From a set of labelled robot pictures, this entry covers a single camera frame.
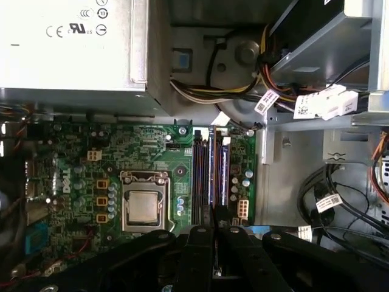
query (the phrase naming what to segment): ce mark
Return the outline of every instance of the ce mark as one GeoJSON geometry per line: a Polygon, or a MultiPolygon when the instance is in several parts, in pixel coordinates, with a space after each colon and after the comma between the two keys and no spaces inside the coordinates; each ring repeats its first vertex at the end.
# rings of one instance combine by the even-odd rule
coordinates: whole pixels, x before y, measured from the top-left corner
{"type": "MultiPolygon", "coordinates": [[[[56,35],[59,37],[59,38],[63,38],[62,36],[62,29],[63,29],[63,26],[58,26],[57,27],[57,30],[55,31],[56,35]]],[[[49,38],[52,38],[53,35],[54,35],[54,32],[53,32],[53,26],[48,26],[47,29],[46,29],[46,35],[49,37],[49,38]]]]}

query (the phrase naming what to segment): cpu socket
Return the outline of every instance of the cpu socket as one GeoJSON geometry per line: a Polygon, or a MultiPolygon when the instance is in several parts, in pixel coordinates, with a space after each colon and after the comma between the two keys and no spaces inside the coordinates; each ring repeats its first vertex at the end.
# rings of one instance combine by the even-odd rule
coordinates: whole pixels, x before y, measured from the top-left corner
{"type": "Polygon", "coordinates": [[[122,171],[120,179],[123,231],[147,233],[174,227],[170,220],[170,178],[167,172],[122,171]]]}

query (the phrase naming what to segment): green circuit board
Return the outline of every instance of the green circuit board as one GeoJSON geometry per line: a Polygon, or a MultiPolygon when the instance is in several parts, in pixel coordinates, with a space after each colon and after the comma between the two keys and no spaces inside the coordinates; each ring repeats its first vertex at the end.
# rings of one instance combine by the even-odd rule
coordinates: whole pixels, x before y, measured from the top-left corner
{"type": "MultiPolygon", "coordinates": [[[[178,234],[190,225],[193,135],[191,127],[184,129],[185,134],[177,125],[44,122],[29,126],[27,137],[39,141],[38,156],[27,168],[27,196],[51,200],[44,219],[49,231],[45,261],[63,259],[80,249],[82,254],[67,263],[83,260],[140,235],[122,231],[122,170],[168,173],[173,224],[166,229],[178,234]],[[94,236],[83,248],[88,230],[94,236]]],[[[250,221],[255,213],[255,180],[249,187],[241,181],[247,169],[255,170],[255,137],[236,128],[230,129],[230,136],[231,178],[239,179],[238,198],[251,202],[250,221]]]]}

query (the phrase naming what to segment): metal power supply casing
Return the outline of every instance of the metal power supply casing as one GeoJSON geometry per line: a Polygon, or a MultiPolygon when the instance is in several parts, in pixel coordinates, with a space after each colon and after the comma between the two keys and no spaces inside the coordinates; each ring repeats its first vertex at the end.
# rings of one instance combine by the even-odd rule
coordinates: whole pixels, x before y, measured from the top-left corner
{"type": "Polygon", "coordinates": [[[170,111],[166,1],[2,0],[0,25],[0,87],[78,91],[82,104],[109,91],[112,102],[146,103],[137,114],[170,111]]]}

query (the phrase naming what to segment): barcode sticker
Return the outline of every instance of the barcode sticker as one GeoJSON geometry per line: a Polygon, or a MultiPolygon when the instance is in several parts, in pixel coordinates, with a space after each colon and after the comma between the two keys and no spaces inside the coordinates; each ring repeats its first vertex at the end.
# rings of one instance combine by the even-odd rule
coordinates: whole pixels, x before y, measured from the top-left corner
{"type": "Polygon", "coordinates": [[[221,111],[211,125],[225,127],[229,123],[230,119],[231,118],[228,115],[221,111]]]}
{"type": "Polygon", "coordinates": [[[312,242],[312,228],[311,225],[308,226],[299,226],[298,227],[298,237],[306,240],[307,242],[312,242]]]}
{"type": "Polygon", "coordinates": [[[325,210],[328,210],[332,207],[342,204],[343,201],[338,193],[335,193],[330,196],[326,196],[316,203],[317,212],[323,213],[325,210]]]}
{"type": "Polygon", "coordinates": [[[260,113],[262,116],[266,114],[269,108],[277,101],[280,96],[273,90],[269,89],[262,96],[261,100],[257,103],[254,110],[260,113]]]}
{"type": "Polygon", "coordinates": [[[307,96],[299,96],[296,100],[296,106],[294,108],[294,119],[314,119],[316,110],[312,99],[316,96],[309,94],[307,96]]]}

